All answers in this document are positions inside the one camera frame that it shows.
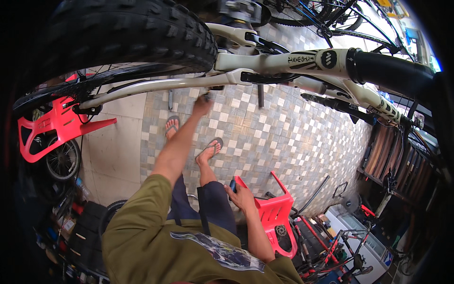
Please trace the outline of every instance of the tiled floor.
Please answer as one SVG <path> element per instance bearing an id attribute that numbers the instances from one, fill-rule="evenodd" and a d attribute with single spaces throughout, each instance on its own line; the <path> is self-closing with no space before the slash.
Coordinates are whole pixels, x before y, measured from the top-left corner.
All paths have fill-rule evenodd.
<path id="1" fill-rule="evenodd" d="M 259 30 L 262 37 L 291 51 L 327 47 L 307 28 L 266 25 Z M 335 38 L 333 43 L 365 49 L 362 40 L 349 42 L 348 37 Z M 215 104 L 197 128 L 183 171 L 188 193 L 196 194 L 199 185 L 194 157 L 217 136 L 224 141 L 224 148 L 211 161 L 218 180 L 229 182 L 240 175 L 256 196 L 281 193 L 272 170 L 289 189 L 296 208 L 306 203 L 324 177 L 331 177 L 305 210 L 308 215 L 332 202 L 330 195 L 338 184 L 348 181 L 348 189 L 357 190 L 355 169 L 371 128 L 361 120 L 353 124 L 346 114 L 305 102 L 299 89 L 266 85 L 264 90 L 261 110 L 256 86 L 227 86 L 213 92 Z M 167 118 L 179 115 L 184 123 L 198 95 L 194 88 L 174 90 L 173 111 L 168 111 L 168 91 L 105 104 L 97 119 L 116 117 L 118 123 L 86 135 L 83 145 L 82 177 L 95 201 L 108 205 L 139 189 L 166 142 Z"/>

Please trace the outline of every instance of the plastic bottle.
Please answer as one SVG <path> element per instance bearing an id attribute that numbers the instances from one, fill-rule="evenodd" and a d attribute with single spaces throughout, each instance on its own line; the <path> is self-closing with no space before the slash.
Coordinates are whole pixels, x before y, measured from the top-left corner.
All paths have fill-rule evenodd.
<path id="1" fill-rule="evenodd" d="M 82 183 L 82 180 L 79 177 L 76 179 L 76 186 L 80 189 L 80 191 L 82 191 L 82 199 L 84 201 L 89 200 L 91 192 L 90 190 L 88 190 L 88 188 L 85 187 L 85 185 Z"/>

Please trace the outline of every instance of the foot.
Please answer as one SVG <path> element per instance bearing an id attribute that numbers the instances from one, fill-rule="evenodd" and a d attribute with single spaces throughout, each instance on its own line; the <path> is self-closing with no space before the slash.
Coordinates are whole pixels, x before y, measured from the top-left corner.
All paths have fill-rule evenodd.
<path id="1" fill-rule="evenodd" d="M 175 127 L 177 129 L 180 129 L 180 126 L 178 125 L 178 120 L 169 120 L 169 122 L 166 123 L 166 131 L 167 129 L 169 129 L 170 127 L 172 127 L 172 125 L 175 125 Z M 170 140 L 175 134 L 176 134 L 176 130 L 174 128 L 170 129 L 167 133 L 166 133 L 166 137 L 167 137 L 167 140 Z"/>
<path id="2" fill-rule="evenodd" d="M 221 144 L 214 140 L 208 146 L 216 145 L 216 147 L 209 147 L 203 150 L 200 155 L 196 158 L 196 163 L 198 165 L 203 163 L 208 163 L 208 160 L 211 159 L 215 154 L 221 151 Z"/>

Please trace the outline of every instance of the red chair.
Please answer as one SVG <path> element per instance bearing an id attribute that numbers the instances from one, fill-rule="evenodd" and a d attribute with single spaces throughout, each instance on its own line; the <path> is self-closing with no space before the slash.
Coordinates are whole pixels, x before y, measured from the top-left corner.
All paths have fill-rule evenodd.
<path id="1" fill-rule="evenodd" d="M 75 114 L 70 107 L 63 109 L 63 104 L 70 102 L 71 100 L 72 99 L 68 97 L 54 100 L 52 102 L 52 110 L 41 116 L 36 121 L 29 121 L 24 117 L 17 120 L 17 124 L 19 125 L 20 153 L 27 162 L 34 163 L 50 151 L 54 150 L 58 146 L 61 146 L 63 143 L 70 141 L 71 139 L 117 122 L 116 118 L 112 118 L 83 124 L 82 122 L 85 123 L 88 121 L 87 115 L 80 115 L 80 119 L 82 120 L 81 122 L 77 114 Z M 31 133 L 25 142 L 22 140 L 22 127 L 31 129 Z M 35 136 L 51 130 L 57 131 L 58 140 L 41 152 L 30 154 L 30 146 Z"/>
<path id="2" fill-rule="evenodd" d="M 276 179 L 277 184 L 279 184 L 282 191 L 284 191 L 284 195 L 271 198 L 269 200 L 254 199 L 255 204 L 260 215 L 260 220 L 262 221 L 262 226 L 265 229 L 273 250 L 283 256 L 293 258 L 298 250 L 295 236 L 293 235 L 290 223 L 288 222 L 288 216 L 290 215 L 291 206 L 293 205 L 293 198 L 282 182 L 276 177 L 274 171 L 271 171 L 271 174 Z M 242 187 L 248 188 L 239 176 L 235 176 L 235 182 Z M 284 225 L 287 229 L 287 233 L 291 241 L 290 252 L 284 251 L 277 242 L 276 231 L 274 228 L 279 225 Z"/>

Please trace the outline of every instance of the man's hand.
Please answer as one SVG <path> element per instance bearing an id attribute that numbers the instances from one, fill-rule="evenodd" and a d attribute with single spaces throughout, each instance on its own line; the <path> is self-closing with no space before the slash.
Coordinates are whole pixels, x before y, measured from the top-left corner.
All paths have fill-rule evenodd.
<path id="1" fill-rule="evenodd" d="M 201 95 L 194 103 L 194 107 L 192 108 L 192 115 L 200 118 L 210 111 L 211 106 L 213 106 L 213 100 L 207 101 L 205 97 Z"/>
<path id="2" fill-rule="evenodd" d="M 258 214 L 254 195 L 252 195 L 252 192 L 249 189 L 244 188 L 239 184 L 236 185 L 237 193 L 234 193 L 230 186 L 226 184 L 224 185 L 224 189 L 228 196 L 230 196 L 230 199 L 232 199 L 233 204 L 243 211 L 243 214 L 254 214 L 256 212 Z"/>

